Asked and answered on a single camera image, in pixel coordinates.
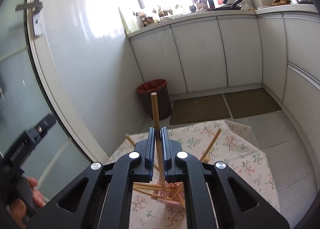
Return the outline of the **person's left hand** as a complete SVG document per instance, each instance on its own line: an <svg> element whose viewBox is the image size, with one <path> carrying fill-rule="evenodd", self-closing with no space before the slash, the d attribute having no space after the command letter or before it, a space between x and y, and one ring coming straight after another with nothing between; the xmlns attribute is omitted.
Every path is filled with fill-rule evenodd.
<svg viewBox="0 0 320 229"><path fill-rule="evenodd" d="M30 192L26 197L15 199L9 206L9 213L11 217L15 220L16 224L20 228L25 228L26 223L24 222L25 217L27 216L28 208L31 205L37 206L37 208L43 208L46 203L42 193L36 188L38 181L35 178L27 177Z"/></svg>

